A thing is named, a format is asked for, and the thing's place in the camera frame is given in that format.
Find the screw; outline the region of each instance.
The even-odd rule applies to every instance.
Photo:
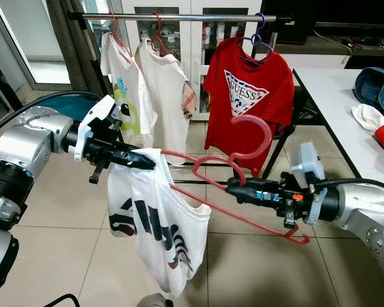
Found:
[[[316,191],[316,189],[314,188],[314,184],[309,184],[308,188],[310,189],[311,193],[314,193]]]

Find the clothes hanger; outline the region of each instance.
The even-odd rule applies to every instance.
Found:
[[[128,52],[129,56],[132,57],[132,54],[130,52],[130,50],[127,48],[127,46],[124,44],[124,42],[121,40],[121,37],[120,35],[118,34],[118,19],[115,17],[114,15],[114,12],[113,11],[109,11],[109,13],[112,15],[113,17],[113,20],[114,20],[114,24],[115,24],[115,30],[114,32],[110,33],[111,36],[114,38],[114,41],[119,45],[121,46],[121,48],[125,49],[125,51]],[[120,55],[129,63],[131,64],[131,60],[128,59],[124,53],[121,53],[119,52]]]
[[[237,117],[234,117],[231,122],[233,124],[235,123],[239,123],[239,122],[252,122],[252,123],[256,123],[260,128],[262,128],[263,130],[263,134],[264,134],[264,139],[263,139],[263,142],[260,144],[260,146],[256,149],[256,151],[252,152],[252,153],[232,153],[230,155],[230,157],[228,159],[225,159],[225,158],[222,158],[222,157],[217,157],[215,155],[207,155],[205,157],[202,157],[200,159],[197,159],[195,157],[192,157],[190,155],[186,155],[186,154],[183,154],[183,153],[179,153],[179,152],[173,152],[171,150],[161,150],[161,153],[162,154],[165,154],[165,155],[173,155],[173,156],[176,156],[176,157],[181,157],[181,158],[184,158],[186,160],[189,160],[191,162],[194,162],[194,166],[193,166],[193,169],[192,169],[192,173],[201,178],[201,179],[204,179],[206,182],[212,184],[212,185],[215,185],[217,188],[225,191],[226,190],[226,186],[224,185],[221,185],[219,183],[217,183],[216,181],[214,181],[213,179],[210,179],[208,177],[206,177],[205,175],[202,175],[202,174],[198,174],[198,169],[200,167],[200,165],[208,160],[216,160],[216,161],[220,161],[220,162],[224,162],[226,164],[228,164],[229,166],[232,166],[233,169],[236,171],[236,173],[239,175],[239,178],[241,180],[240,184],[241,185],[245,185],[246,184],[246,177],[244,176],[244,173],[243,173],[243,170],[235,163],[233,162],[234,159],[236,158],[239,158],[239,159],[252,159],[252,158],[255,158],[255,157],[258,157],[260,154],[262,154],[265,149],[269,146],[270,142],[271,142],[271,131],[270,131],[270,128],[269,126],[267,125],[267,123],[262,120],[261,118],[259,117],[256,117],[254,115],[241,115],[241,116],[237,116]],[[261,225],[255,221],[252,221],[250,219],[247,219],[243,216],[240,216],[240,215],[237,215],[231,211],[228,211],[220,206],[217,206],[213,203],[210,203],[206,200],[203,200],[201,199],[200,197],[194,195],[194,194],[191,194],[190,192],[188,191],[185,191],[183,189],[181,189],[180,187],[177,187],[176,185],[173,185],[173,184],[170,184],[170,187],[182,194],[185,194],[186,196],[189,196],[190,198],[193,198],[194,200],[197,200],[199,202],[202,202],[202,203],[205,203],[206,205],[210,206],[211,208],[217,210],[217,211],[220,211],[224,214],[227,214],[228,216],[231,216],[235,219],[238,219],[240,221],[243,221],[247,224],[250,224],[254,227],[257,227],[257,228],[260,228],[262,230],[265,230],[269,233],[273,233],[279,237],[283,237],[283,238],[286,238],[288,240],[291,240],[295,243],[298,243],[298,244],[307,244],[310,242],[310,238],[303,234],[303,239],[302,240],[299,240],[299,239],[295,239],[293,237],[293,234],[296,233],[298,231],[298,228],[299,226],[296,224],[296,226],[292,229],[292,230],[289,230],[287,233],[282,233],[282,232],[279,232],[277,230],[274,230],[272,228],[269,228],[267,226],[264,226],[264,225]]]
[[[169,54],[170,52],[164,46],[164,43],[162,42],[161,37],[159,35],[161,32],[161,18],[159,18],[159,15],[156,11],[152,11],[151,14],[156,15],[156,17],[158,18],[158,29],[155,31],[154,35],[152,35],[152,37],[148,41],[151,42],[152,50],[157,52],[157,50],[154,47],[154,43],[153,43],[153,40],[156,39],[159,42],[159,44],[161,45],[160,55],[165,56],[165,55]]]
[[[252,37],[241,36],[241,37],[239,37],[239,41],[238,42],[241,43],[243,40],[249,40],[254,47],[258,47],[260,45],[263,45],[263,46],[267,47],[268,49],[270,49],[270,51],[273,52],[273,48],[270,47],[268,44],[264,43],[262,41],[261,35],[259,34],[259,32],[262,31],[262,29],[266,25],[266,19],[264,18],[264,15],[261,12],[256,13],[255,15],[262,17],[262,19],[263,19],[262,24],[260,25],[260,27],[258,27],[256,29],[256,33],[253,34]],[[263,62],[266,61],[267,58],[268,58],[268,56],[266,56],[266,58],[264,58],[262,61],[254,61],[254,60],[252,60],[250,58],[247,58],[246,56],[241,56],[241,59],[245,59],[246,61],[249,61],[250,63],[255,64],[256,66],[259,66],[260,64],[263,64]]]

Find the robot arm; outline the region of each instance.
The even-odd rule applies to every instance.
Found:
[[[77,161],[86,159],[96,165],[90,177],[94,184],[110,162],[154,169],[153,161],[131,151],[135,147],[117,141],[119,111],[111,97],[104,97],[80,123],[53,109],[32,107],[0,137],[0,287],[19,248],[8,230],[25,212],[24,202],[52,152],[68,152]],[[275,209],[287,228],[293,228],[299,218],[311,225],[318,219],[333,221],[359,236],[384,270],[384,187],[326,181],[310,143],[293,152],[291,164],[293,175],[283,172],[279,182],[248,178],[241,187],[238,178],[231,178],[226,192],[239,203]]]
[[[311,143],[291,152],[292,174],[283,172],[280,182],[249,178],[241,187],[238,178],[228,181],[227,192],[239,203],[271,207],[284,217],[284,226],[295,220],[315,225],[333,222],[359,237],[384,271],[384,184],[373,180],[326,181],[323,165]]]
[[[51,108],[35,106],[18,116],[17,123],[0,137],[0,287],[19,249],[8,230],[27,209],[25,201],[51,153],[69,152],[78,161],[87,159],[96,165],[90,177],[94,184],[110,162],[154,169],[153,161],[117,141],[119,110],[107,96],[80,123]]]

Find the white table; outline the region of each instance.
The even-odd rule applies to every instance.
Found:
[[[314,102],[328,132],[356,177],[384,183],[384,149],[351,114],[360,102],[353,95],[361,70],[296,69],[294,75]]]

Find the white t-shirt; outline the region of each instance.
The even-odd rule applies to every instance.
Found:
[[[124,135],[132,135],[139,147],[152,147],[157,115],[152,107],[144,77],[127,50],[114,40],[111,33],[102,36],[101,72],[111,74],[114,99],[122,110],[119,120]]]
[[[160,149],[144,148],[154,170],[112,164],[108,175],[108,216],[116,237],[136,235],[137,254],[161,288],[178,296],[205,252],[211,208],[193,208],[177,191]]]
[[[160,57],[147,41],[138,48],[152,106],[158,114],[154,147],[185,153],[189,120],[182,110],[182,97],[188,78],[172,54]],[[167,159],[175,165],[184,162],[179,157],[168,156]]]

